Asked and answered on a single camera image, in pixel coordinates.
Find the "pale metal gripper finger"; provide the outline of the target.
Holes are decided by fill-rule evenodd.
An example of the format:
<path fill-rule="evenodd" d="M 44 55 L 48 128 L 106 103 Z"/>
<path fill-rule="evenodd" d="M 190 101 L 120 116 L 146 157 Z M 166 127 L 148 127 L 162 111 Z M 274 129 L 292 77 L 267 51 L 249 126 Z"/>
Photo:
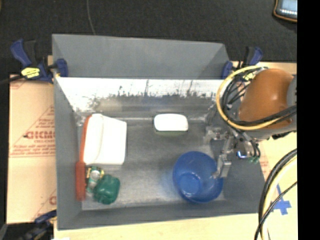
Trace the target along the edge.
<path fill-rule="evenodd" d="M 220 177 L 221 178 L 226 178 L 228 176 L 231 165 L 232 165 L 231 160 L 223 160 L 222 161 L 222 166 L 220 169 Z"/>
<path fill-rule="evenodd" d="M 223 177 L 223 169 L 224 169 L 224 158 L 219 156 L 216 161 L 216 170 L 212 173 L 212 177 L 214 179 Z"/>

